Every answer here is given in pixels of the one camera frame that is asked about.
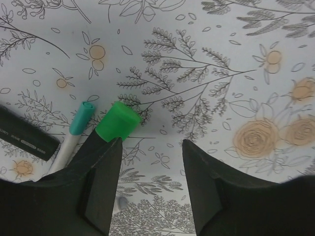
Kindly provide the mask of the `green cap highlighter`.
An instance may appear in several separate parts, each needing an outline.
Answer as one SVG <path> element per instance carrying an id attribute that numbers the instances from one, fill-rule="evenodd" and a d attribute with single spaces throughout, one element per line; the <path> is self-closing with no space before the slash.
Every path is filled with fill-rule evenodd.
<path id="1" fill-rule="evenodd" d="M 124 141 L 140 121 L 141 117 L 138 113 L 117 101 L 100 121 L 95 131 L 106 142 L 110 142 L 114 138 L 121 138 Z"/>

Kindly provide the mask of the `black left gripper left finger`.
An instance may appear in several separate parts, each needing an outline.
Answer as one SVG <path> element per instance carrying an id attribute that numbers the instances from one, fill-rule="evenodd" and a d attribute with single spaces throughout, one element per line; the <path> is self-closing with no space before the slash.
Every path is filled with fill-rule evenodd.
<path id="1" fill-rule="evenodd" d="M 92 132 L 66 168 L 35 182 L 2 180 L 1 235 L 108 235 L 122 152 L 121 138 Z"/>

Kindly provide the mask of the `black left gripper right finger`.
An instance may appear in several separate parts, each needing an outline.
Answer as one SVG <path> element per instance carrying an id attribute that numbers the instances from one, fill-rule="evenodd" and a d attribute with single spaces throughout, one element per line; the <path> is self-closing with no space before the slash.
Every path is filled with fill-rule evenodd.
<path id="1" fill-rule="evenodd" d="M 312 236 L 315 177 L 275 183 L 217 160 L 189 140 L 182 145 L 196 234 Z"/>

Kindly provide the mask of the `teal cap black highlighter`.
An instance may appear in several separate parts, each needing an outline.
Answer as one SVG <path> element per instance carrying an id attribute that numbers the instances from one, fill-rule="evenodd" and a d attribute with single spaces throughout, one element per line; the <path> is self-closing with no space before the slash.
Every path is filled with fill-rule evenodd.
<path id="1" fill-rule="evenodd" d="M 94 111 L 95 106 L 92 103 L 81 103 L 48 174 L 55 173 L 67 165 Z"/>

